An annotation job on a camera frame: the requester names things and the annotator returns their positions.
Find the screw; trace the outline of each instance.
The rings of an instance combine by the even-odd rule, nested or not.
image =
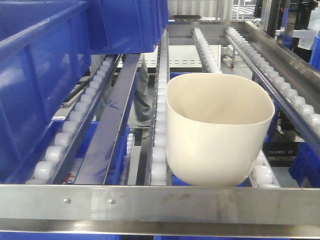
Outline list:
[[[110,198],[108,202],[109,202],[110,204],[115,204],[115,203],[116,203],[116,200],[113,199],[113,198]]]
[[[66,204],[70,204],[71,203],[71,199],[66,197],[65,199],[63,199],[64,203]]]

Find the leg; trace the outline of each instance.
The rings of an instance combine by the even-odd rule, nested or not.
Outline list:
[[[146,96],[148,81],[148,67],[145,58],[143,58],[133,100],[136,119],[139,122],[145,122],[151,118],[151,107]]]

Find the metal rack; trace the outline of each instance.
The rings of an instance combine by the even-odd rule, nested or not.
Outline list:
[[[159,77],[169,77],[169,40],[170,44],[194,45],[193,29],[200,28],[209,44],[234,45],[259,83],[320,156],[319,136],[237,41],[226,33],[228,27],[241,33],[320,112],[319,72],[248,22],[169,24],[161,39],[155,84]],[[144,171],[145,186],[100,185],[108,174],[108,161],[104,157],[108,160],[112,156],[118,134],[125,124],[123,116],[128,114],[139,58],[139,54],[126,56],[118,83],[111,93],[114,98],[110,97],[120,106],[117,109],[110,104],[106,107],[101,127],[88,149],[92,155],[87,154],[76,179],[77,184],[86,185],[0,185],[0,206],[5,206],[0,212],[0,231],[320,238],[318,189],[147,186],[150,184],[154,119],[150,138],[145,142],[146,167],[139,167],[139,171]],[[107,143],[108,147],[102,149],[101,143]],[[99,163],[92,167],[95,160]]]

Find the white roller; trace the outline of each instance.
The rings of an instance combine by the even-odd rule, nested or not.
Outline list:
[[[290,102],[292,103],[292,105],[295,107],[306,103],[305,98],[302,96],[293,96],[289,99],[290,99]]]
[[[297,110],[301,115],[313,114],[315,112],[314,107],[309,104],[301,104],[297,106]]]
[[[166,112],[166,104],[158,102],[158,104],[156,105],[156,111],[157,111],[157,113],[158,112],[165,113]]]
[[[163,89],[167,87],[167,82],[166,81],[160,81],[158,82],[158,88]]]
[[[80,97],[80,102],[91,104],[93,99],[94,99],[94,96],[91,96],[88,94],[82,94]]]
[[[84,112],[82,111],[71,111],[69,115],[70,121],[81,122],[84,116]]]
[[[154,146],[155,147],[165,147],[167,145],[166,134],[156,133],[154,134]]]
[[[101,70],[101,71],[108,72],[109,67],[108,67],[108,66],[106,66],[106,65],[101,65],[101,66],[100,66],[100,70]]]
[[[103,61],[102,64],[103,64],[104,66],[107,66],[107,67],[110,67],[110,66],[111,66],[110,61]]]
[[[74,109],[75,109],[76,111],[78,111],[78,112],[83,112],[83,113],[85,113],[85,112],[87,112],[88,107],[89,107],[88,103],[79,101],[79,102],[77,102],[77,103],[75,104]]]
[[[103,71],[103,70],[98,70],[98,71],[96,71],[96,75],[105,77],[105,76],[107,75],[107,72],[106,72],[106,71]]]
[[[87,94],[87,95],[94,96],[94,95],[96,95],[96,92],[97,92],[97,89],[93,88],[93,87],[87,87],[85,89],[85,94]]]
[[[43,179],[29,179],[24,184],[46,184],[47,181]]]
[[[279,189],[280,186],[276,185],[276,184],[260,184],[258,186],[259,188],[268,188],[268,189]]]
[[[264,165],[265,164],[265,155],[260,152],[259,155],[257,156],[254,165],[259,166],[259,165]]]
[[[45,151],[44,160],[57,163],[64,154],[64,146],[49,146]]]
[[[279,77],[279,73],[277,72],[277,71],[268,71],[267,73],[266,73],[268,76],[269,76],[269,78],[276,78],[276,77]]]
[[[298,96],[298,92],[295,89],[292,88],[288,88],[286,90],[283,91],[283,94],[286,98],[291,99],[293,97]]]
[[[166,97],[163,95],[159,95],[156,99],[156,101],[160,104],[165,104],[166,103]]]
[[[315,130],[316,134],[318,134],[320,136],[320,124],[315,125],[314,130]]]
[[[265,66],[263,67],[263,71],[268,74],[268,72],[274,71],[274,67],[273,66]]]
[[[275,76],[271,78],[272,82],[277,86],[278,84],[284,83],[285,78],[282,76]]]
[[[167,160],[166,148],[160,147],[160,146],[155,146],[152,149],[152,162],[165,163],[166,160]]]
[[[40,161],[34,169],[34,178],[47,181],[54,174],[56,163],[53,161]]]
[[[167,164],[164,162],[153,162],[151,165],[151,181],[163,181],[167,179]]]
[[[89,87],[90,88],[94,88],[94,89],[98,89],[101,85],[101,82],[98,82],[98,81],[91,81],[90,84],[89,84]]]
[[[159,76],[158,82],[159,83],[167,83],[167,77],[166,76]]]
[[[272,184],[273,174],[267,166],[256,165],[253,167],[252,175],[257,185]]]
[[[263,69],[263,68],[269,66],[269,63],[267,61],[260,61],[259,66]]]
[[[167,125],[165,122],[157,121],[155,125],[155,132],[159,134],[167,133]]]
[[[68,132],[58,132],[54,138],[55,146],[67,147],[70,144],[72,134]]]
[[[284,92],[285,90],[291,89],[291,84],[288,82],[282,82],[277,85],[280,91]]]
[[[102,83],[102,80],[103,80],[103,77],[102,77],[102,76],[99,76],[99,75],[94,75],[94,76],[93,76],[93,81]]]
[[[156,113],[155,120],[156,120],[157,122],[163,122],[163,123],[165,123],[165,122],[167,121],[166,113],[165,113],[165,112],[157,112],[157,113]]]
[[[320,114],[311,113],[306,116],[306,121],[313,127],[320,124]]]
[[[151,186],[167,186],[166,181],[151,181]]]
[[[62,126],[62,132],[73,134],[78,129],[78,122],[76,121],[65,121]]]
[[[157,94],[165,96],[166,95],[166,89],[165,88],[158,88]]]

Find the metal frame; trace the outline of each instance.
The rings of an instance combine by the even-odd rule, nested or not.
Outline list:
[[[0,231],[320,238],[310,188],[2,185],[0,203]]]

